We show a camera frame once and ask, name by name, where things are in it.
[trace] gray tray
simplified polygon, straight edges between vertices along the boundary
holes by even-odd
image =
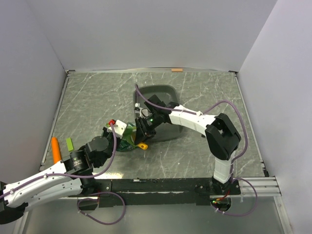
[[[152,95],[157,95],[160,100],[168,104],[170,101],[179,103],[176,90],[171,85],[150,85],[140,88],[141,93],[149,99]],[[144,100],[137,94],[133,93],[133,106],[135,103],[140,103],[140,107],[146,108]],[[148,140],[148,142],[167,141],[178,138],[182,133],[183,127],[180,125],[172,125],[169,123],[161,124],[155,128],[156,135]]]

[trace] white wall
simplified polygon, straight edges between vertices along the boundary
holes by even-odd
[[[0,0],[0,180],[39,170],[65,71],[25,0]],[[11,233],[12,224],[0,225]]]
[[[278,0],[238,73],[265,165],[295,233],[312,223],[312,2]]]
[[[276,0],[27,0],[65,69],[238,71]]]

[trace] marble surface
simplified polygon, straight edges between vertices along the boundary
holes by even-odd
[[[249,139],[246,154],[235,162],[234,175],[264,176],[235,75],[227,72],[70,73],[53,132],[59,140],[62,155],[68,155],[65,141],[68,137],[78,149],[101,135],[102,127],[112,118],[134,123],[133,91],[136,82],[139,87],[169,84],[176,88],[180,103],[192,110],[206,110],[221,99],[232,101],[243,116]],[[239,119],[227,104],[217,106],[210,114],[218,115],[220,112],[226,113],[239,130],[242,136],[240,152],[244,140]],[[211,177],[214,162],[207,140],[184,128],[179,139],[150,143],[147,151],[136,149],[117,153],[111,168],[99,178]],[[49,149],[45,165],[49,167],[52,164]]]

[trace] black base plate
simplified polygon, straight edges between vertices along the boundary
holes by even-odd
[[[119,194],[126,205],[190,204],[210,205],[210,196],[239,195],[238,181],[221,189],[212,178],[97,179],[96,191]],[[99,207],[122,205],[114,195],[99,198]]]

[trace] orange carrot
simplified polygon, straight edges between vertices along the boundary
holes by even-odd
[[[59,142],[56,137],[53,137],[51,139],[51,146],[52,146],[53,161],[54,161],[54,164],[56,164],[58,161],[62,160],[60,156]]]

